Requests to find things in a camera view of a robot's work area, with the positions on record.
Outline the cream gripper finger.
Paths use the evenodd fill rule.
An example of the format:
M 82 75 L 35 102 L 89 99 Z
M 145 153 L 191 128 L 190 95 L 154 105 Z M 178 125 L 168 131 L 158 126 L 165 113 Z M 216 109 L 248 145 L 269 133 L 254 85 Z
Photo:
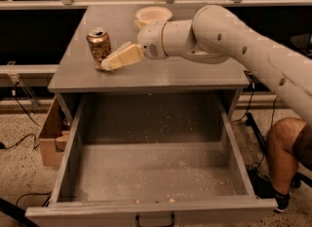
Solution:
M 121 45 L 117 50 L 116 52 L 121 52 L 125 49 L 127 49 L 128 47 L 130 47 L 133 43 L 131 41 L 128 41 L 126 43 L 124 43 L 123 45 Z
M 132 44 L 121 52 L 112 52 L 101 62 L 102 70 L 112 71 L 142 61 L 144 53 L 139 44 Z

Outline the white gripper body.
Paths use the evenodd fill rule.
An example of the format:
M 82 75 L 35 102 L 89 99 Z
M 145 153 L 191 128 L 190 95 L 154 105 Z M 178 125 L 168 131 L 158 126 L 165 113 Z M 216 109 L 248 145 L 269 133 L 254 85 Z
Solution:
M 164 20 L 152 21 L 145 25 L 137 36 L 143 53 L 150 59 L 165 59 L 167 57 L 163 47 Z

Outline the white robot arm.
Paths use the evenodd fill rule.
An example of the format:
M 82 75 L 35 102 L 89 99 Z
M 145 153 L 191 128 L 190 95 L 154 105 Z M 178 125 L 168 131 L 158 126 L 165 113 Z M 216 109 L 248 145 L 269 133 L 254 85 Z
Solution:
M 135 44 L 122 45 L 100 66 L 111 71 L 146 57 L 213 64 L 233 58 L 312 124 L 311 60 L 257 33 L 221 6 L 206 6 L 193 19 L 152 21 L 140 30 Z

